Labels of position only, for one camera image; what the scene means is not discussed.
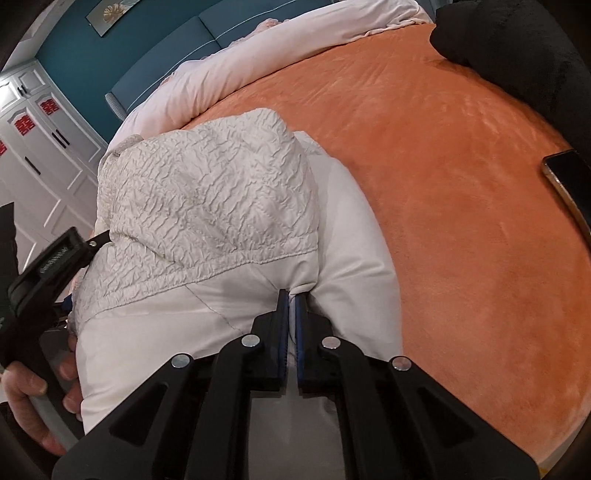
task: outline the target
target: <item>blue headboard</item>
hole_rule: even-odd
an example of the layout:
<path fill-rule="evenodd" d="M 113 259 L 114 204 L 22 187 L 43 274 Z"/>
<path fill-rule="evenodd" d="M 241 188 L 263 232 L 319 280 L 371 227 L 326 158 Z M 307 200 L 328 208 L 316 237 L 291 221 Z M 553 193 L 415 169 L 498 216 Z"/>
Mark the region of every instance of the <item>blue headboard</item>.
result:
<path fill-rule="evenodd" d="M 120 78 L 105 99 L 115 115 L 124 120 L 182 62 L 202 59 L 227 47 L 267 18 L 283 21 L 334 1 L 222 0 L 162 39 Z M 437 8 L 452 3 L 452 0 L 417 1 L 433 19 Z"/>

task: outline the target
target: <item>metal rivet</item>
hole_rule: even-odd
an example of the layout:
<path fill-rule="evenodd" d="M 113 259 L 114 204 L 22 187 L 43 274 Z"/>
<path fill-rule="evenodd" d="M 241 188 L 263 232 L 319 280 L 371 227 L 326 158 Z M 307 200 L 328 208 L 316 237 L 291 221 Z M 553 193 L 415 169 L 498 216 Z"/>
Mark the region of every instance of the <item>metal rivet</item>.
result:
<path fill-rule="evenodd" d="M 247 347 L 253 347 L 253 346 L 257 346 L 259 343 L 261 343 L 261 339 L 259 337 L 257 337 L 256 335 L 245 335 L 244 337 L 242 337 L 242 344 L 244 346 Z"/>
<path fill-rule="evenodd" d="M 410 361 L 410 358 L 407 358 L 405 356 L 397 356 L 392 360 L 392 366 L 400 371 L 400 372 L 405 372 L 406 370 L 409 370 L 412 367 L 413 363 Z"/>
<path fill-rule="evenodd" d="M 334 350 L 340 347 L 340 340 L 337 337 L 324 337 L 322 339 L 322 346 Z"/>
<path fill-rule="evenodd" d="M 191 357 L 185 355 L 184 353 L 181 353 L 179 355 L 174 356 L 171 360 L 171 363 L 174 368 L 185 368 L 189 363 L 191 363 Z"/>

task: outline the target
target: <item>cabinet door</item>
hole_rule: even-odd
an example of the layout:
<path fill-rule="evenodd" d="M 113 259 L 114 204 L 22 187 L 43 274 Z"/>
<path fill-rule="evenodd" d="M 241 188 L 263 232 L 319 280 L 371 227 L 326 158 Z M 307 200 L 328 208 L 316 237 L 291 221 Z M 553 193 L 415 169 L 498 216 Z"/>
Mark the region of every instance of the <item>cabinet door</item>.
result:
<path fill-rule="evenodd" d="M 0 132 L 2 130 L 14 148 L 23 152 L 23 160 L 46 179 L 45 183 L 58 198 L 75 206 L 82 218 L 94 222 L 96 179 L 73 152 L 67 150 L 67 145 L 59 141 L 57 134 L 47 127 L 32 105 L 26 102 L 0 118 Z"/>
<path fill-rule="evenodd" d="M 0 205 L 15 203 L 18 259 L 21 269 L 34 259 L 56 237 L 75 226 L 88 236 L 95 219 L 85 219 L 67 204 L 46 182 L 28 155 L 0 137 Z"/>
<path fill-rule="evenodd" d="M 45 72 L 36 62 L 14 73 L 12 78 L 26 95 L 35 95 L 49 86 Z"/>
<path fill-rule="evenodd" d="M 14 202 L 14 224 L 17 227 L 18 271 L 22 272 L 49 245 L 49 241 L 39 233 L 38 225 L 32 221 L 30 213 L 14 198 L 6 183 L 0 179 L 0 205 L 12 202 Z"/>
<path fill-rule="evenodd" d="M 105 149 L 75 120 L 59 97 L 51 89 L 46 89 L 29 101 L 39 109 L 59 140 L 73 150 L 84 165 L 96 172 Z"/>
<path fill-rule="evenodd" d="M 24 101 L 24 97 L 18 91 L 12 77 L 0 80 L 0 114 L 10 110 L 22 101 Z"/>

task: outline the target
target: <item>smartphone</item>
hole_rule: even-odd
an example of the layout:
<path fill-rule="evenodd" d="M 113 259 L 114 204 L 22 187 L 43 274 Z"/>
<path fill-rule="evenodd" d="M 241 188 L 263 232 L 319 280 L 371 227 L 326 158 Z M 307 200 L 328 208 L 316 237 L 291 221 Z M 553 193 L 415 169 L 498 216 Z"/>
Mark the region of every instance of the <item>smartphone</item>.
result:
<path fill-rule="evenodd" d="M 544 157 L 542 172 L 569 208 L 591 248 L 591 167 L 575 150 Z"/>

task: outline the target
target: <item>teal wall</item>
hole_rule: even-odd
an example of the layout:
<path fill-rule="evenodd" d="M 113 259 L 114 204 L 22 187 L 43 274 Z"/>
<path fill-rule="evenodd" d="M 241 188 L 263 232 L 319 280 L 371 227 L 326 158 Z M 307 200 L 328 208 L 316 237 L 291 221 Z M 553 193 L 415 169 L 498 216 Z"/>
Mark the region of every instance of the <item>teal wall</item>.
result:
<path fill-rule="evenodd" d="M 51 31 L 37 58 L 68 100 L 109 142 L 121 121 L 105 94 L 175 28 L 219 0 L 141 0 L 100 37 L 86 16 L 99 0 L 76 0 Z"/>

